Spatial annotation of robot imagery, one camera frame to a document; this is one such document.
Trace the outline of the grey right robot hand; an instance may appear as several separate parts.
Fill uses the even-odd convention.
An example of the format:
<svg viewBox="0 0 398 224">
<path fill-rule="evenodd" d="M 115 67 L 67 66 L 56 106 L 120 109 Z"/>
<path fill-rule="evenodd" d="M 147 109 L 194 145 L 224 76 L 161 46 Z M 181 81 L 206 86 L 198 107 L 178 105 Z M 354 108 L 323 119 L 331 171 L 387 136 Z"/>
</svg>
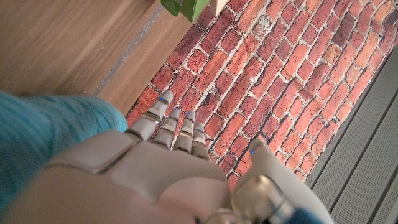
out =
<svg viewBox="0 0 398 224">
<path fill-rule="evenodd" d="M 90 96 L 1 93 L 2 223 L 331 223 L 261 139 L 233 189 L 165 91 L 132 125 Z"/>
</svg>

